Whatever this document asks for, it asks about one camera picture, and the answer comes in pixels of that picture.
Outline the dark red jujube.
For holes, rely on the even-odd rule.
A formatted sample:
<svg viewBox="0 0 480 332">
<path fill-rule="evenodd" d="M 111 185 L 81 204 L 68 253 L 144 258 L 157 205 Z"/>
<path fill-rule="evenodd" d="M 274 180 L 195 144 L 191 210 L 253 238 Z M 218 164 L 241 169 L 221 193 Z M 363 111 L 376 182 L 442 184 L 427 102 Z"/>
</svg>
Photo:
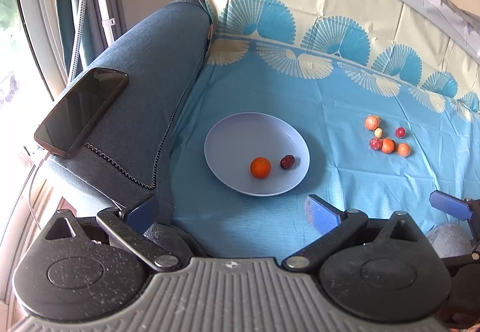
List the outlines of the dark red jujube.
<svg viewBox="0 0 480 332">
<path fill-rule="evenodd" d="M 294 164 L 295 157 L 293 155 L 286 155 L 280 161 L 281 168 L 284 170 L 290 169 Z"/>
</svg>

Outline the orange fruit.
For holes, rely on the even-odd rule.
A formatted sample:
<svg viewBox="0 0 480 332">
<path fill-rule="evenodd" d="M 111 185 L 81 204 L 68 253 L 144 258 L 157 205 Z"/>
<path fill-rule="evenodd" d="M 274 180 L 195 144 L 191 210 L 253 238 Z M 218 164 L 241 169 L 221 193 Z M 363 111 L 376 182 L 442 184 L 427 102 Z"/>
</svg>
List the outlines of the orange fruit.
<svg viewBox="0 0 480 332">
<path fill-rule="evenodd" d="M 397 146 L 397 153 L 402 157 L 408 157 L 411 151 L 411 147 L 407 143 L 401 142 Z"/>
</svg>

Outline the pink-red fruit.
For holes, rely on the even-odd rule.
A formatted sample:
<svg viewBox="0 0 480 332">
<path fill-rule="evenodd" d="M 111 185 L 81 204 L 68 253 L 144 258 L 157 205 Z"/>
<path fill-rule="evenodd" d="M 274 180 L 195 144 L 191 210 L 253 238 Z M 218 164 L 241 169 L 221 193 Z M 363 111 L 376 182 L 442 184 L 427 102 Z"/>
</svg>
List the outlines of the pink-red fruit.
<svg viewBox="0 0 480 332">
<path fill-rule="evenodd" d="M 381 138 L 373 137 L 369 140 L 369 147 L 374 151 L 382 149 L 383 141 Z"/>
</svg>

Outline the orange tangerine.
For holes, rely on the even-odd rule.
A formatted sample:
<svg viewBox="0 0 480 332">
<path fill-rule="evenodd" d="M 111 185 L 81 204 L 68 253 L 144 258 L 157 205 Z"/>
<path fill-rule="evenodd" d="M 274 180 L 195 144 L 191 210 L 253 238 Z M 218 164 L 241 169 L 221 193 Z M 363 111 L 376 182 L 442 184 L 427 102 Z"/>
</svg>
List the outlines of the orange tangerine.
<svg viewBox="0 0 480 332">
<path fill-rule="evenodd" d="M 396 144 L 395 141 L 390 138 L 383 138 L 381 152 L 385 154 L 390 154 L 395 151 Z"/>
<path fill-rule="evenodd" d="M 265 157 L 256 157 L 250 163 L 250 174 L 257 179 L 264 179 L 270 175 L 272 165 Z"/>
</svg>

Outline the small red fruit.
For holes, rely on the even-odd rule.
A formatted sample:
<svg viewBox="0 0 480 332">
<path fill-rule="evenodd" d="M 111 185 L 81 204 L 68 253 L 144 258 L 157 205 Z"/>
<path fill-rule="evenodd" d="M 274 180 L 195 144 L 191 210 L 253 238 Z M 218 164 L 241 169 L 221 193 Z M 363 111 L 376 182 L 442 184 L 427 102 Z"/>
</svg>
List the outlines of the small red fruit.
<svg viewBox="0 0 480 332">
<path fill-rule="evenodd" d="M 406 130 L 403 127 L 398 127 L 395 130 L 395 135 L 397 138 L 403 138 L 406 134 Z"/>
</svg>

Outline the small beige longan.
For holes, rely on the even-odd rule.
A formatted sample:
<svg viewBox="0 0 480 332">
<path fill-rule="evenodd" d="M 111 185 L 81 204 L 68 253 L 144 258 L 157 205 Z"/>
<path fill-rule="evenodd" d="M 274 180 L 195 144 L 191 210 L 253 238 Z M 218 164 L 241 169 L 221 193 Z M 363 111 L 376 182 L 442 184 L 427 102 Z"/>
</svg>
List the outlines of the small beige longan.
<svg viewBox="0 0 480 332">
<path fill-rule="evenodd" d="M 381 128 L 376 128 L 373 133 L 376 138 L 383 137 L 383 130 Z"/>
</svg>

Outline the peach-coloured fruit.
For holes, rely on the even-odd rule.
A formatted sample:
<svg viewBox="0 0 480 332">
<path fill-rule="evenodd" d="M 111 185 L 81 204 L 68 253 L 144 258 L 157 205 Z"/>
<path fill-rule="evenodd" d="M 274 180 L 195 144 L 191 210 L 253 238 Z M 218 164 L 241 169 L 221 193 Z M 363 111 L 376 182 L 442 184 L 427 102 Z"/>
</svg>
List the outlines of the peach-coloured fruit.
<svg viewBox="0 0 480 332">
<path fill-rule="evenodd" d="M 379 116 L 367 116 L 364 120 L 364 126 L 369 131 L 375 131 L 380 127 L 381 118 Z"/>
</svg>

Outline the black smartphone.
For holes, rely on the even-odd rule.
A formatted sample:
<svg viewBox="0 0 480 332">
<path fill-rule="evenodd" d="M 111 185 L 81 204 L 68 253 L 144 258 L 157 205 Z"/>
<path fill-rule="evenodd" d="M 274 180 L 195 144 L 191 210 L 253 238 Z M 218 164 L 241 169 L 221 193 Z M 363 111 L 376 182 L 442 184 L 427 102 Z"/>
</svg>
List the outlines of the black smartphone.
<svg viewBox="0 0 480 332">
<path fill-rule="evenodd" d="M 125 72 L 90 69 L 72 84 L 39 124 L 33 135 L 35 142 L 53 155 L 71 157 L 128 83 Z"/>
</svg>

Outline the light blue round plate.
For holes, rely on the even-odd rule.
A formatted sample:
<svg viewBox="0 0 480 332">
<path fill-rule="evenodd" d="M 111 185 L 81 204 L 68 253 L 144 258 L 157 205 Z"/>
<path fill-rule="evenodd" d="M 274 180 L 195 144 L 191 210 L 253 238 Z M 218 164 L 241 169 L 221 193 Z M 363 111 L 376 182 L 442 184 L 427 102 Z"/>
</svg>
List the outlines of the light blue round plate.
<svg viewBox="0 0 480 332">
<path fill-rule="evenodd" d="M 287 122 L 258 112 L 243 112 L 218 121 L 204 141 L 204 157 L 215 177 L 228 188 L 255 197 L 284 194 L 306 177 L 311 157 L 302 135 Z M 295 157 L 288 170 L 280 161 Z M 250 173 L 256 157 L 265 157 L 272 165 L 270 175 L 257 179 Z"/>
</svg>

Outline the blue patterned cloth cover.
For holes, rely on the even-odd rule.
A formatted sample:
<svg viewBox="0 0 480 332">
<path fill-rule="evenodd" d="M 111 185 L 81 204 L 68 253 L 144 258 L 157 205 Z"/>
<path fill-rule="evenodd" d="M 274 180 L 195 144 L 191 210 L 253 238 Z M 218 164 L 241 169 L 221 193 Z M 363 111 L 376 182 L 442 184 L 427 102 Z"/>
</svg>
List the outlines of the blue patterned cloth cover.
<svg viewBox="0 0 480 332">
<path fill-rule="evenodd" d="M 284 258 L 315 240 L 304 201 L 317 194 L 375 218 L 404 210 L 440 255 L 467 252 L 466 225 L 429 196 L 479 196 L 477 60 L 401 0 L 205 1 L 209 57 L 172 150 L 175 225 L 212 255 Z M 208 168 L 208 132 L 240 112 L 276 116 L 303 136 L 311 162 L 294 189 L 255 198 Z M 394 152 L 369 147 L 367 116 L 381 118 Z"/>
</svg>

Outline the teal curtain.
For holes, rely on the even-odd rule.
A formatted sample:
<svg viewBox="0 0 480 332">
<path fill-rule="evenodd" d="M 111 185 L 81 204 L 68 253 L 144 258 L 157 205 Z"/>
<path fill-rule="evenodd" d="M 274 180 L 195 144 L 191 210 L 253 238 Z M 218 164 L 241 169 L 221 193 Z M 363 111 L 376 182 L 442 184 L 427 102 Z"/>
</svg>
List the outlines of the teal curtain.
<svg viewBox="0 0 480 332">
<path fill-rule="evenodd" d="M 64 52 L 64 63 L 68 68 L 73 54 L 74 36 L 80 0 L 56 0 L 58 29 Z M 83 33 L 79 47 L 77 71 L 82 72 L 105 49 L 104 35 L 98 0 L 86 0 Z"/>
</svg>

